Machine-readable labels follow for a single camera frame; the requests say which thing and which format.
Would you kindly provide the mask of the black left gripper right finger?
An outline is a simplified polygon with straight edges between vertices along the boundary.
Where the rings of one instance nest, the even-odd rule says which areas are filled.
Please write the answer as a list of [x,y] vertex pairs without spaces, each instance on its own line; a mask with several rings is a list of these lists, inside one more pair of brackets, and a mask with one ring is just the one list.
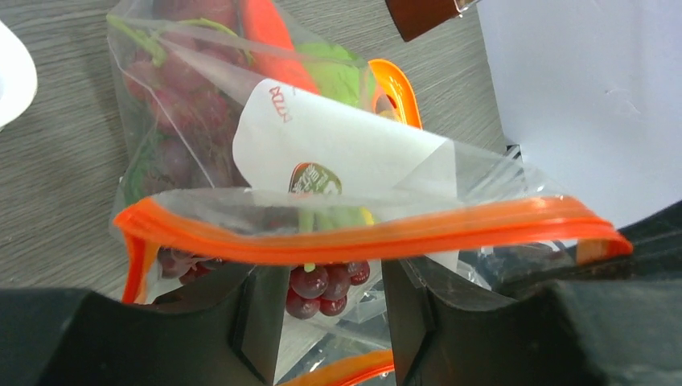
[[382,264],[399,385],[678,385],[681,206],[634,252],[481,288],[418,257]]

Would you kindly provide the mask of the clear zip top bag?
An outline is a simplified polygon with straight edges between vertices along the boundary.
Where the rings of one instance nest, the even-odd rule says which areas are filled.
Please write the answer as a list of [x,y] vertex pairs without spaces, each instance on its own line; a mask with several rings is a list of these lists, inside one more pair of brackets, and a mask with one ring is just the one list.
[[523,275],[633,251],[608,221],[517,161],[260,73],[241,1],[123,1],[107,17],[127,99],[147,109],[113,218],[129,251],[122,299],[145,302],[159,253],[170,277],[204,262],[292,268],[305,315],[347,300],[373,261],[545,247]]

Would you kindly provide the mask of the white plastic basket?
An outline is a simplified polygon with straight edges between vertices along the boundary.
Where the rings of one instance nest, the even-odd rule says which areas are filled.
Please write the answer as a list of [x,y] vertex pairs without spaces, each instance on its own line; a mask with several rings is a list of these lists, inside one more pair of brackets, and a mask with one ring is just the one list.
[[37,89],[37,71],[30,52],[1,22],[1,130],[31,106]]

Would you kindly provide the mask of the orange fake carrot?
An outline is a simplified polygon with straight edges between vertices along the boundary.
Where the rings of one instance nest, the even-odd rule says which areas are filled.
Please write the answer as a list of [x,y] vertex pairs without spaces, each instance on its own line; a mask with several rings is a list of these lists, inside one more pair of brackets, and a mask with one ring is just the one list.
[[270,0],[240,2],[243,35],[260,73],[314,94],[318,88],[294,50],[286,24]]

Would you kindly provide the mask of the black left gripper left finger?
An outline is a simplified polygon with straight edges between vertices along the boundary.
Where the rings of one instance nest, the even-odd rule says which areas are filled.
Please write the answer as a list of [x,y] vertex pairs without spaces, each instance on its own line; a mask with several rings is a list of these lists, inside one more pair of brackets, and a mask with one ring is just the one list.
[[87,289],[5,289],[1,382],[272,385],[289,273],[229,264],[149,305]]

